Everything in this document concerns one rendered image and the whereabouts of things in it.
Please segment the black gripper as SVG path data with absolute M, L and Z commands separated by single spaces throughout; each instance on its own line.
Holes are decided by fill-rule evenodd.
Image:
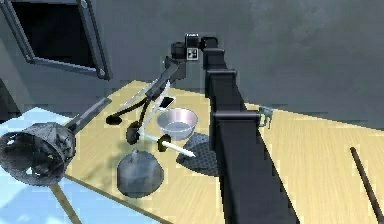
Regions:
M 185 77 L 185 50 L 184 42 L 173 42 L 171 44 L 171 55 L 165 57 L 165 70 L 161 73 L 160 77 L 144 86 L 115 113 L 106 118 L 107 124 L 120 125 L 122 122 L 121 116 L 123 114 L 136 110 L 144 105 L 139 120 L 132 122 L 127 128 L 126 140 L 130 145 L 136 144 L 139 138 L 144 135 L 144 129 L 159 110 L 159 107 L 170 88 L 170 83 Z M 146 96 L 142 100 L 137 101 L 137 99 L 144 93 Z M 149 114 L 146 114 L 151 102 L 154 102 L 152 110 Z

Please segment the silver metal bowl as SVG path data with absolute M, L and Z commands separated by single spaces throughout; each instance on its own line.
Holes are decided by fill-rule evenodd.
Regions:
M 186 108 L 172 108 L 160 113 L 157 125 L 164 134 L 171 136 L 172 140 L 185 140 L 189 138 L 198 123 L 198 116 Z

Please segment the grey dome lid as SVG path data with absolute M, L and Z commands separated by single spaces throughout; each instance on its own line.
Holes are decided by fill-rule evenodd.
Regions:
M 117 166 L 117 188 L 130 198 L 155 192 L 164 180 L 164 170 L 153 154 L 134 149 Z

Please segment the white stick with black disc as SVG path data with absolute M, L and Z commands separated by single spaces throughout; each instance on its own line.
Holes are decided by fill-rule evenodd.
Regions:
M 192 151 L 174 145 L 171 142 L 171 137 L 168 134 L 164 134 L 161 137 L 156 137 L 145 132 L 140 132 L 139 136 L 145 138 L 157 144 L 157 149 L 159 152 L 165 152 L 167 149 L 172 149 L 188 157 L 195 157 L 195 154 Z

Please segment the dark round mesh mat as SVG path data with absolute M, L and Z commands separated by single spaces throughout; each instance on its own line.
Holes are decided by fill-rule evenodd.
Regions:
M 188 157 L 184 154 L 179 154 L 176 158 L 176 162 L 179 165 L 203 175 L 219 176 L 216 153 L 210 149 L 208 135 L 195 132 L 183 148 L 193 152 L 195 156 Z

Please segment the dark framed window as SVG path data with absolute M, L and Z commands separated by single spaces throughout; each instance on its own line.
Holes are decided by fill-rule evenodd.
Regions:
M 0 0 L 0 10 L 30 64 L 112 77 L 95 0 Z

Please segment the small grey figurine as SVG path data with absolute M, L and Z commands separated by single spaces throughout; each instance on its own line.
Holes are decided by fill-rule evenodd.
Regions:
M 260 127 L 270 128 L 274 109 L 267 106 L 260 106 L 259 113 L 264 116 L 264 121 L 260 124 Z

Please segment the light wooden table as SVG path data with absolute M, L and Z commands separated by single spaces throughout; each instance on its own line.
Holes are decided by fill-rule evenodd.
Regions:
M 180 166 L 176 152 L 160 153 L 148 142 L 137 147 L 157 158 L 163 184 L 141 199 L 117 190 L 116 166 L 131 150 L 126 127 L 139 115 L 124 115 L 119 126 L 105 119 L 143 86 L 133 81 L 112 93 L 77 134 L 67 178 L 164 224 L 224 224 L 218 178 Z M 378 224 L 352 154 L 359 154 L 384 213 L 384 131 L 276 110 L 261 135 L 300 224 Z

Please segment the dark brown rod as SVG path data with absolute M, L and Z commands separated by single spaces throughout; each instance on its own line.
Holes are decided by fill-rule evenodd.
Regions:
M 384 213 L 381 211 L 379 201 L 377 200 L 377 197 L 373 191 L 372 185 L 369 181 L 369 178 L 367 176 L 367 173 L 363 167 L 363 163 L 358 155 L 357 149 L 354 147 L 350 148 L 350 153 L 352 155 L 352 158 L 355 162 L 357 171 L 360 175 L 360 178 L 362 180 L 365 192 L 367 194 L 367 197 L 369 199 L 369 202 L 371 204 L 372 210 L 374 212 L 374 215 L 376 217 L 376 220 L 378 224 L 384 224 Z

